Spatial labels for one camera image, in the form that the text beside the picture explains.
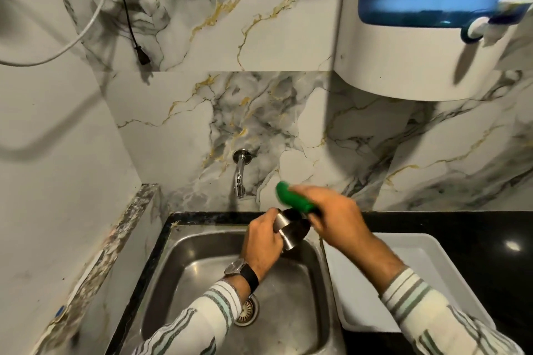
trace person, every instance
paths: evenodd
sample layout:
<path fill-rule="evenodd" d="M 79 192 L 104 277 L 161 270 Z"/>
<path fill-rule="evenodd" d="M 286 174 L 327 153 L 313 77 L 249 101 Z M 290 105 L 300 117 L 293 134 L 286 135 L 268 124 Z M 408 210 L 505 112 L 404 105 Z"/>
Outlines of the person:
<path fill-rule="evenodd" d="M 523 354 L 520 347 L 450 305 L 406 266 L 366 226 L 357 204 L 333 190 L 314 186 L 291 188 L 320 208 L 310 222 L 323 240 L 350 259 L 374 285 L 403 335 L 418 353 Z M 281 255 L 283 242 L 274 233 L 278 213 L 271 208 L 248 227 L 240 260 L 170 325 L 157 330 L 134 355 L 212 355 L 240 315 L 242 304 Z"/>

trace tile backsplash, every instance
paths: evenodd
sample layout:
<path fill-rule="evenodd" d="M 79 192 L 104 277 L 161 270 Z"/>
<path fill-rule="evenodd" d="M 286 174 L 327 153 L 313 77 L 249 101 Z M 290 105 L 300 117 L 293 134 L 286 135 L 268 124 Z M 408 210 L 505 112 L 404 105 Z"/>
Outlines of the tile backsplash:
<path fill-rule="evenodd" d="M 78 30 L 98 1 L 64 0 Z M 533 15 L 502 57 L 509 70 L 478 95 L 423 103 L 330 72 L 341 0 L 128 3 L 150 68 L 137 65 L 121 0 L 84 46 L 141 180 L 160 183 L 171 210 L 266 210 L 280 179 L 366 210 L 533 210 Z M 255 155 L 240 200 L 238 148 Z"/>

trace striped sleeve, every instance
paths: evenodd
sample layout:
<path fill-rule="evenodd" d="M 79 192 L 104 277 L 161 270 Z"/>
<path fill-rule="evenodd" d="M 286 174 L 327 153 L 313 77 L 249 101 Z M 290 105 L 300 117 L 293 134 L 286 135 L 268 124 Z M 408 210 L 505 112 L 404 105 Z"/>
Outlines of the striped sleeve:
<path fill-rule="evenodd" d="M 522 355 L 511 339 L 454 308 L 410 268 L 381 296 L 403 335 L 424 355 Z"/>
<path fill-rule="evenodd" d="M 133 355 L 214 355 L 241 310 L 235 288 L 218 281 Z"/>

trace person's left hand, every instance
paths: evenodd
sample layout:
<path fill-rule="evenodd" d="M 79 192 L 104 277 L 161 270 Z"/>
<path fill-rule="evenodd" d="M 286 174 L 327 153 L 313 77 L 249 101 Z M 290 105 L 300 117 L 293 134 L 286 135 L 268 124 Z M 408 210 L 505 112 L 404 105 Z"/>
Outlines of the person's left hand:
<path fill-rule="evenodd" d="M 283 240 L 279 233 L 274 233 L 274 220 L 279 210 L 270 208 L 266 213 L 254 219 L 248 226 L 240 256 L 254 270 L 259 282 L 278 260 L 283 250 Z"/>

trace wristwatch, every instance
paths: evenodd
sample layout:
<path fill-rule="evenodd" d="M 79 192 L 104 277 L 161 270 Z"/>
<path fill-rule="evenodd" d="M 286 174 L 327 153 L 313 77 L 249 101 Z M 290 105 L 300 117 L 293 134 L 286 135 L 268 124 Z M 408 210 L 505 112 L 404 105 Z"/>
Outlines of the wristwatch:
<path fill-rule="evenodd" d="M 257 286 L 259 286 L 259 279 L 257 278 L 257 275 L 243 258 L 238 258 L 229 264 L 224 270 L 224 275 L 227 277 L 232 275 L 241 275 L 241 277 L 246 279 L 246 282 L 248 282 L 250 285 L 250 295 L 254 293 L 254 291 L 257 289 Z"/>

